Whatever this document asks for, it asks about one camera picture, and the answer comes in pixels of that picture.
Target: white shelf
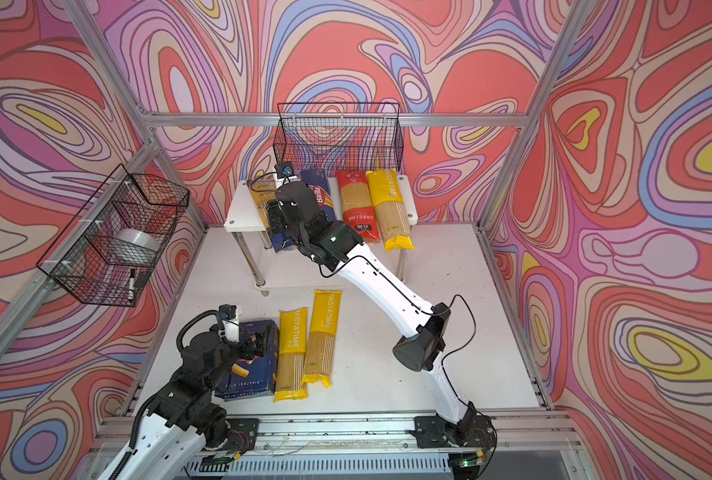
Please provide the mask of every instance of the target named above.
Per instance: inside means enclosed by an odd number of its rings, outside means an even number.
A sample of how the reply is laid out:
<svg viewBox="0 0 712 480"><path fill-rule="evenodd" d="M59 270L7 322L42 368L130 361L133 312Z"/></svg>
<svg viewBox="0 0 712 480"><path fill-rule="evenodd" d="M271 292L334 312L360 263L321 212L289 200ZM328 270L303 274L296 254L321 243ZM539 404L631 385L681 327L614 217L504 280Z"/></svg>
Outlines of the white shelf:
<svg viewBox="0 0 712 480"><path fill-rule="evenodd" d="M416 251L409 252L406 283L431 302L449 302L455 293L465 296L476 314L478 333L471 344L447 359L448 370L478 408L536 408L537 398L523 364L502 303L489 275L470 225L419 225L413 229ZM253 248L259 245L259 237ZM303 262L290 277L312 279L315 264L298 252ZM286 254L277 255L278 259ZM175 347L180 328L205 310L223 303L238 304L242 321L271 318L279 310L313 305L314 286L274 290L263 296L254 287L249 267L234 238L224 229L210 229L194 270L172 317L162 346L142 390L148 398L181 365ZM332 287L319 277L319 287ZM207 331L212 319L197 324L186 335ZM447 351L462 345L473 331L461 302L453 307L444 340ZM392 348L400 334L390 319L356 288L343 289L337 328L332 386L308 386L308 398L273 402L272 396L224 401L216 398L228 415L317 414L349 412L411 412L433 410L433 399L420 375L403 367Z"/></svg>
<svg viewBox="0 0 712 480"><path fill-rule="evenodd" d="M329 182L335 215L341 220L343 214L340 204L340 187L337 185L336 178L327 178L327 181ZM398 182L401 197L403 197L404 206L407 209L409 225L417 225L417 207L414 204L412 186L409 183L409 178L406 175L399 175ZM238 182L236 186L236 192L233 194L231 206L227 210L225 229L228 232L262 232L265 230L262 218L260 218L260 214L255 207L255 201L249 193L246 180Z"/></svg>

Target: black wire basket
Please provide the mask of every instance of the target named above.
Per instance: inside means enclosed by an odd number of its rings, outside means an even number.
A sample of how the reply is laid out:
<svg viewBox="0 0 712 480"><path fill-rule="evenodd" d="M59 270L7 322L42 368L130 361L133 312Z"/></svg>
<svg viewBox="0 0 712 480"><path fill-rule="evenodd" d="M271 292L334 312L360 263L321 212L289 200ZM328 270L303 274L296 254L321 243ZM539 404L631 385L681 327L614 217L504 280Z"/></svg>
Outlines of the black wire basket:
<svg viewBox="0 0 712 480"><path fill-rule="evenodd" d="M295 171L401 169L403 135L395 102L292 102L278 104L273 140L276 161Z"/></svg>
<svg viewBox="0 0 712 480"><path fill-rule="evenodd" d="M187 188L164 178L126 173L67 253L44 261L53 242L36 266L79 302L135 306L189 199Z"/></svg>

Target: small white table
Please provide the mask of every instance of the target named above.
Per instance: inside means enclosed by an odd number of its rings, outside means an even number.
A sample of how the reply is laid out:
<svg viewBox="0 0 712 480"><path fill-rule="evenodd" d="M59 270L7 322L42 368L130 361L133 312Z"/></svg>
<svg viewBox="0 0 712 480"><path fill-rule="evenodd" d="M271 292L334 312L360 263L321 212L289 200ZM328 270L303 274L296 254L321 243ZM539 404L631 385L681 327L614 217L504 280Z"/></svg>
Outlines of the small white table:
<svg viewBox="0 0 712 480"><path fill-rule="evenodd" d="M327 180L329 181L334 213L341 220L343 213L340 202L340 187L337 185L336 178L327 178ZM414 204L409 178L406 175L399 175L398 184L407 210L409 226L417 225L417 207ZM257 212L255 201L249 193L246 180L238 182L231 206L227 211L224 227L227 232L231 232L236 238L236 243L246 258L249 270L255 277L255 286L265 296L269 293L269 289L277 287L350 285L350 283L341 280L338 276L324 279L318 275L318 272L315 275L311 275L309 267L311 261L295 250L278 253L273 251L273 245L265 232L265 225L262 222L260 213ZM244 237L246 232L258 232L262 240L263 251L259 255L259 261L255 260L249 245L247 245ZM382 244L375 245L372 249L384 264L389 265L392 263L387 258ZM401 280L403 280L406 262L407 251L399 250L396 276Z"/></svg>

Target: black mounting plate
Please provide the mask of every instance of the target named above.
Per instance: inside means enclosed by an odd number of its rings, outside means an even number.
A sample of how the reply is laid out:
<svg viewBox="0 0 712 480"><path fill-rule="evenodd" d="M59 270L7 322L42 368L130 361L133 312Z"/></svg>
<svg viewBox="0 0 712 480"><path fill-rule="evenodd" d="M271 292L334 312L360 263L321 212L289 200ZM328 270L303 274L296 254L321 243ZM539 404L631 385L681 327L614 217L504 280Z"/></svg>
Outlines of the black mounting plate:
<svg viewBox="0 0 712 480"><path fill-rule="evenodd" d="M417 438L418 448L447 448L450 443L446 440L444 430L449 427L449 422L436 416L414 417L414 436ZM483 415L476 415L473 419L468 435L463 442L465 447L478 447L484 452L495 446L495 431L492 420Z"/></svg>
<svg viewBox="0 0 712 480"><path fill-rule="evenodd" d="M249 438L249 447L245 445L242 450L245 452L254 450L255 441L257 440L257 424L260 423L260 418L227 418L226 421L231 426L231 430L236 430L236 432L242 432L246 435L246 437L244 435L236 436L236 434L229 435L226 446L230 447L231 450L234 448L239 449L241 444L246 444L246 439Z"/></svg>

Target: blue pasta package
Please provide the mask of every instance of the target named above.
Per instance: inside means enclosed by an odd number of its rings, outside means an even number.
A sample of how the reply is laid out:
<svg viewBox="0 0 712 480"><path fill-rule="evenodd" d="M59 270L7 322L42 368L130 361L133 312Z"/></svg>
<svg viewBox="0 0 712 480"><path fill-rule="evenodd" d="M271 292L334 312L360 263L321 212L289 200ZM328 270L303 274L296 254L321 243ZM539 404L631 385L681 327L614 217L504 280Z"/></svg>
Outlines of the blue pasta package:
<svg viewBox="0 0 712 480"><path fill-rule="evenodd" d="M308 187L311 187L313 194L316 196L316 202L327 216L327 220L334 222L337 216L334 214L334 206L332 204L332 192L329 188L327 176L322 168L309 168L300 172L300 178Z"/></svg>
<svg viewBox="0 0 712 480"><path fill-rule="evenodd" d="M265 355L254 360L238 360L217 384L215 396L229 400L273 395L278 366L278 326L273 320L255 320L241 322L241 328L248 335L257 332L266 335Z"/></svg>

